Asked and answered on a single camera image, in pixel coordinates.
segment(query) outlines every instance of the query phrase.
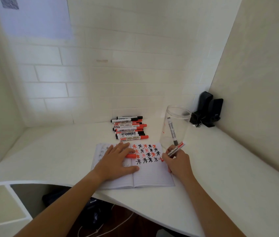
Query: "notebook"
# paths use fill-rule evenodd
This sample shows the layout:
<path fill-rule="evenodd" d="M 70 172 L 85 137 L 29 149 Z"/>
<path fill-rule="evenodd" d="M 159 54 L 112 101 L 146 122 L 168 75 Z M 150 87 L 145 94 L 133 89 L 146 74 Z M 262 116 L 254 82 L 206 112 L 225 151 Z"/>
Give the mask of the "notebook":
<path fill-rule="evenodd" d="M 102 159 L 110 144 L 99 143 L 93 157 L 91 170 Z M 124 189 L 148 186 L 175 186 L 167 164 L 161 158 L 161 144 L 132 143 L 130 148 L 135 150 L 136 159 L 125 158 L 123 166 L 138 166 L 139 171 L 122 176 L 121 178 L 104 182 L 99 189 Z"/>

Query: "pile of markers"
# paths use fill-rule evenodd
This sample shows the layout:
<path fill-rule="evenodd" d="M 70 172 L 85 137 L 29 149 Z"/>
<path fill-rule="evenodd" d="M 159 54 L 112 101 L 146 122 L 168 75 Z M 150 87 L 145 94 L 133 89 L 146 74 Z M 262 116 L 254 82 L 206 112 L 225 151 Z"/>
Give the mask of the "pile of markers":
<path fill-rule="evenodd" d="M 148 139 L 148 135 L 144 133 L 147 124 L 142 124 L 142 119 L 142 116 L 117 116 L 111 120 L 116 139 L 120 141 Z"/>

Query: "white brick wall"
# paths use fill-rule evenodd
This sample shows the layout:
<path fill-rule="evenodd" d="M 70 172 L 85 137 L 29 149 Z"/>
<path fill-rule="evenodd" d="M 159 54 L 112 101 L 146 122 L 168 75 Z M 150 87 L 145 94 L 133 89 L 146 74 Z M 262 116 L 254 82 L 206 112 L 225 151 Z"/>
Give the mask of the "white brick wall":
<path fill-rule="evenodd" d="M 241 0 L 68 0 L 71 40 L 9 37 L 28 126 L 195 110 Z"/>

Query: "forearm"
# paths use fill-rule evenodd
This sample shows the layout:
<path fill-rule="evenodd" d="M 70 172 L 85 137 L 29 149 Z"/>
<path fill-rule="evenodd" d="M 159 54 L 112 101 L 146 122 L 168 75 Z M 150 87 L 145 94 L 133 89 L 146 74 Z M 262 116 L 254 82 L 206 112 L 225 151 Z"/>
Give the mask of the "forearm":
<path fill-rule="evenodd" d="M 206 237 L 245 235 L 211 199 L 191 174 L 183 182 Z"/>
<path fill-rule="evenodd" d="M 66 236 L 101 182 L 95 173 L 90 172 L 28 223 L 15 237 Z"/>

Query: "jar mouth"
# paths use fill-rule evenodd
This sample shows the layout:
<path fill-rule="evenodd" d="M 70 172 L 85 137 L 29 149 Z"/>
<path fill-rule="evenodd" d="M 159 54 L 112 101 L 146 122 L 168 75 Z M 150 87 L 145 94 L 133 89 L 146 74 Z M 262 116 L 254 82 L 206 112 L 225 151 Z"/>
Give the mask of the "jar mouth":
<path fill-rule="evenodd" d="M 171 111 L 171 109 L 176 108 L 181 109 L 182 114 L 176 114 L 175 112 Z M 167 113 L 179 119 L 188 119 L 191 116 L 191 111 L 187 110 L 186 108 L 179 106 L 179 105 L 169 105 L 167 106 Z"/>

